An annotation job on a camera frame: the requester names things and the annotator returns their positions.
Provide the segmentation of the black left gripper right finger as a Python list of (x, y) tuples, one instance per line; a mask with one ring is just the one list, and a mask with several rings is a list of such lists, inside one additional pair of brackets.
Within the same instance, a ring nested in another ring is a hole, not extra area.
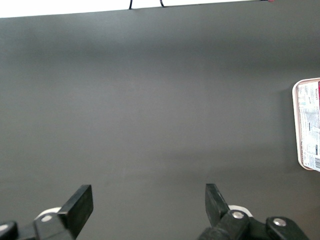
[(291, 219), (268, 217), (264, 223), (251, 212), (236, 205), (228, 205), (214, 183), (205, 186), (205, 211), (210, 222), (199, 240), (307, 240), (307, 235)]

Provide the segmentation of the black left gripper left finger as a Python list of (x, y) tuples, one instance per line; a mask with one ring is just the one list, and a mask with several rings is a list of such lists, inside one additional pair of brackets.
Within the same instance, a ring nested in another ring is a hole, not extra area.
[(24, 227), (16, 221), (0, 223), (2, 240), (75, 240), (94, 209), (92, 186), (80, 188), (61, 207), (41, 212)]

